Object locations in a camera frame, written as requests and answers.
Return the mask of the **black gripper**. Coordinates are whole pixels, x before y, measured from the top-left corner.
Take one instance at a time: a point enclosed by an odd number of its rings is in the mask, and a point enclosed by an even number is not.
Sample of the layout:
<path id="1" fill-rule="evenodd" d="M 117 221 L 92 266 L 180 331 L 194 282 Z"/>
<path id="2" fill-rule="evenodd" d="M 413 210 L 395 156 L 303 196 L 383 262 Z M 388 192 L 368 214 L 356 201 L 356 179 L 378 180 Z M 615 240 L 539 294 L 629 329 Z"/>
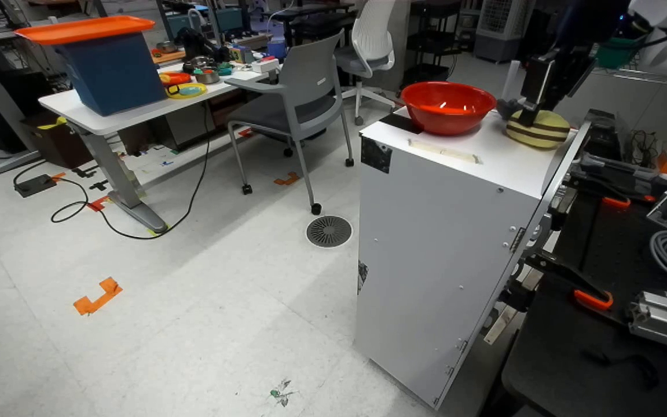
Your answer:
<path id="1" fill-rule="evenodd" d="M 520 100 L 499 100 L 495 110 L 509 120 L 517 110 L 531 109 L 527 120 L 537 126 L 545 109 L 557 109 L 564 98 L 573 98 L 592 71 L 589 46 L 559 46 L 527 60 L 527 78 Z"/>

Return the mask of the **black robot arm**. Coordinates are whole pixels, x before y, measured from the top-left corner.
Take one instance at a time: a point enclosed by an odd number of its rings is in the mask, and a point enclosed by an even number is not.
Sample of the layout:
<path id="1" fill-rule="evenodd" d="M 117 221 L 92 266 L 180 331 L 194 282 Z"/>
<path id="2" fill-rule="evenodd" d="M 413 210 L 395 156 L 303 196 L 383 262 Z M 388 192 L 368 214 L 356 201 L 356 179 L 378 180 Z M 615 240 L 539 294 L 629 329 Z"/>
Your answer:
<path id="1" fill-rule="evenodd" d="M 524 63 L 522 93 L 499 101 L 504 120 L 517 116 L 532 126 L 542 110 L 554 110 L 570 98 L 596 64 L 596 53 L 618 27 L 631 0 L 560 0 L 539 48 Z"/>

